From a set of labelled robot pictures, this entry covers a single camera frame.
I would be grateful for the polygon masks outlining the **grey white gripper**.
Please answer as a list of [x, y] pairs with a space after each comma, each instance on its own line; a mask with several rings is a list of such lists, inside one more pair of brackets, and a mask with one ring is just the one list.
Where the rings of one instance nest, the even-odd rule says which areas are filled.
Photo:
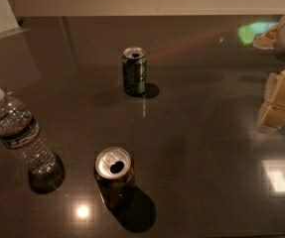
[[[257, 37], [252, 45], [261, 50], [273, 50], [275, 55], [285, 63], [285, 14], [279, 24], [275, 24]], [[271, 72], [266, 81], [264, 102], [258, 115], [256, 128], [268, 134], [285, 124], [285, 69], [280, 73]]]

